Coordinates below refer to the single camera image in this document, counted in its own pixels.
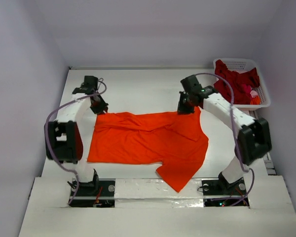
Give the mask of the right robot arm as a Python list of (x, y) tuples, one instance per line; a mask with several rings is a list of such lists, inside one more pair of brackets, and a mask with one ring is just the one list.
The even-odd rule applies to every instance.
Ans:
[(251, 171), (250, 165), (263, 158), (272, 149), (268, 121), (253, 118), (234, 106), (234, 91), (226, 79), (223, 82), (231, 93), (227, 101), (212, 86), (203, 87), (196, 75), (181, 80), (183, 91), (180, 92), (178, 113), (187, 115), (200, 107), (222, 121), (233, 133), (235, 156), (229, 165), (219, 174), (217, 188), (228, 194), (244, 173)]

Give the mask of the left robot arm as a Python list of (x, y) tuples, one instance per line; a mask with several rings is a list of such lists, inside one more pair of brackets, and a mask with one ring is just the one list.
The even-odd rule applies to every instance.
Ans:
[(102, 98), (106, 90), (102, 78), (85, 76), (82, 84), (72, 91), (69, 102), (52, 111), (44, 125), (47, 158), (74, 176), (69, 182), (73, 190), (83, 189), (88, 195), (98, 192), (99, 177), (83, 158), (78, 124), (87, 110), (96, 116), (108, 111), (108, 103)]

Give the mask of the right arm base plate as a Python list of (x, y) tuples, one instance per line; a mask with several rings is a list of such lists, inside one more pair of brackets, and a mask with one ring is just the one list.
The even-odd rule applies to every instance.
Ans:
[(227, 188), (218, 178), (205, 179), (201, 181), (197, 191), (202, 193), (205, 207), (249, 206), (247, 197), (238, 202), (247, 193), (243, 178)]

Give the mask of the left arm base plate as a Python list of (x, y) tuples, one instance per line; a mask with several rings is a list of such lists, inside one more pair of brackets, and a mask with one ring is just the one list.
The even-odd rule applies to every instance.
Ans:
[(100, 179), (97, 188), (80, 184), (70, 207), (111, 208), (115, 206), (115, 179)]

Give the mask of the orange t shirt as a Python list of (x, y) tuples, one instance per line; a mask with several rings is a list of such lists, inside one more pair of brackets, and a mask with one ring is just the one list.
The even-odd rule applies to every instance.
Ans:
[(161, 163), (157, 174), (180, 192), (204, 163), (209, 139), (201, 111), (134, 115), (107, 113), (96, 119), (88, 154), (91, 163)]

